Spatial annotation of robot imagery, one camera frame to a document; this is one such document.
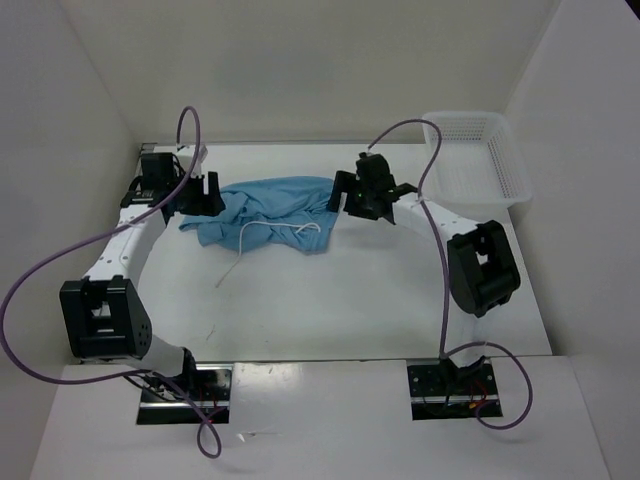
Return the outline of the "white plastic basket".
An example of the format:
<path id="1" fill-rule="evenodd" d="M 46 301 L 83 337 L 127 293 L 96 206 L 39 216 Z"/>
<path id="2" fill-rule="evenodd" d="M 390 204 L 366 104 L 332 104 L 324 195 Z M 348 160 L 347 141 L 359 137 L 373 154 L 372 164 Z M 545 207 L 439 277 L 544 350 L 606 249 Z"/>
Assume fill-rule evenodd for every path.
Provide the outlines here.
<path id="1" fill-rule="evenodd" d="M 505 210 L 533 197 L 523 156 L 503 115 L 436 111 L 423 115 L 427 154 L 436 160 L 424 193 L 449 208 Z"/>

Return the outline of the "light blue shorts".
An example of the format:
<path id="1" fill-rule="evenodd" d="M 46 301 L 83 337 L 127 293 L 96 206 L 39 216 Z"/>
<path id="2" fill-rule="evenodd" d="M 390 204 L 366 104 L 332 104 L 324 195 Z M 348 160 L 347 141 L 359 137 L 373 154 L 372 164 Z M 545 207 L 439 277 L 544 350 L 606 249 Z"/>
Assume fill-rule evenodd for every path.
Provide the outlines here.
<path id="1" fill-rule="evenodd" d="M 203 247 L 219 245 L 249 252 L 269 244 L 319 254 L 329 247 L 338 214 L 327 209 L 333 180 L 318 176 L 278 177 L 230 184 L 221 189 L 225 210 L 214 216 L 187 215 L 179 230 L 193 231 Z"/>

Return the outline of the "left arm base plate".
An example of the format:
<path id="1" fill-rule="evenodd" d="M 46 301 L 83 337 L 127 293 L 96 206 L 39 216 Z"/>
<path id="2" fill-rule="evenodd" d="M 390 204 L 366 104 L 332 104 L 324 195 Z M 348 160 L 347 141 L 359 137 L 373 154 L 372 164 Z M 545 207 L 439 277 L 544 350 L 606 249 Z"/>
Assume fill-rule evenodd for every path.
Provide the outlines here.
<path id="1" fill-rule="evenodd" d="M 181 385 L 208 420 L 228 424 L 233 380 L 232 364 L 198 363 L 194 384 Z M 136 424 L 142 426 L 198 424 L 200 417 L 172 387 L 155 376 L 133 377 L 140 390 Z"/>

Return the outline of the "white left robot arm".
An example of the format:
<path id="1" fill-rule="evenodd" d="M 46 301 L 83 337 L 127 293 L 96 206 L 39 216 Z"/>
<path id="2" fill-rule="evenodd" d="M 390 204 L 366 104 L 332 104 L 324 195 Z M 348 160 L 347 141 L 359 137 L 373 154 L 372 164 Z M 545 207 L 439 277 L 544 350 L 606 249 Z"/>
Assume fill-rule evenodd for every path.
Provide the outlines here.
<path id="1" fill-rule="evenodd" d="M 175 398 L 195 395 L 200 376 L 193 354 L 154 334 L 137 287 L 174 214 L 216 216 L 225 208 L 217 173 L 201 174 L 171 152 L 142 155 L 141 172 L 120 202 L 118 233 L 81 279 L 60 289 L 73 356 L 158 372 Z"/>

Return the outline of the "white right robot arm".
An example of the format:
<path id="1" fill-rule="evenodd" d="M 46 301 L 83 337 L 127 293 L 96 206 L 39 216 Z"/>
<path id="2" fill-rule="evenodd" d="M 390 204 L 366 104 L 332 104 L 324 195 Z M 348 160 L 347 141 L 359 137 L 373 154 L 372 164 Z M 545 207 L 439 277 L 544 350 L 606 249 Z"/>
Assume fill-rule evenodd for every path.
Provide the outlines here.
<path id="1" fill-rule="evenodd" d="M 327 203 L 331 212 L 384 219 L 432 240 L 443 269 L 444 303 L 438 359 L 440 385 L 460 393 L 474 379 L 463 359 L 448 359 L 446 350 L 449 310 L 452 304 L 468 315 L 484 317 L 490 310 L 510 301 L 521 285 L 521 276 L 502 224 L 495 220 L 479 223 L 426 200 L 409 183 L 398 184 L 387 160 L 380 154 L 361 153 L 356 171 L 336 172 Z"/>

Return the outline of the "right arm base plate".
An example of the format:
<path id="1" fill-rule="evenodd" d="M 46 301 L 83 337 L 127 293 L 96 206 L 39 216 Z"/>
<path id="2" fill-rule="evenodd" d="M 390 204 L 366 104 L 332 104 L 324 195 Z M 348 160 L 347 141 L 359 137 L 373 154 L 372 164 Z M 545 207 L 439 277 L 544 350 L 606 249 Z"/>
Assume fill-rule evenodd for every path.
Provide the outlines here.
<path id="1" fill-rule="evenodd" d="M 503 416 L 493 366 L 488 360 L 455 368 L 437 360 L 407 364 L 413 421 Z"/>

